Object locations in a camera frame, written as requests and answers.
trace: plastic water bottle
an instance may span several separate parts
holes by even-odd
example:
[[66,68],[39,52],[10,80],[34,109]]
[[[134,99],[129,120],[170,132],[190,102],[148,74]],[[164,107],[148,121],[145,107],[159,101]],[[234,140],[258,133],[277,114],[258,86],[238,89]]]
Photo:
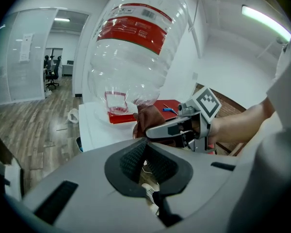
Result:
[[184,0],[114,0],[88,74],[92,94],[108,112],[131,114],[158,99],[187,19]]

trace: black chair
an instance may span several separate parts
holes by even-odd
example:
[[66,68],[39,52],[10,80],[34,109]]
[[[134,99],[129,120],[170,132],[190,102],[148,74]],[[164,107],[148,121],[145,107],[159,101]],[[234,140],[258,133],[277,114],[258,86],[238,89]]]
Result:
[[59,63],[60,63],[62,57],[59,56],[57,59],[58,59],[58,61],[56,62],[56,66],[54,68],[54,74],[52,73],[52,70],[46,70],[45,79],[50,81],[48,84],[46,84],[46,87],[53,85],[56,89],[56,85],[59,86],[59,84],[55,83],[54,80],[58,79],[58,66],[59,66]]

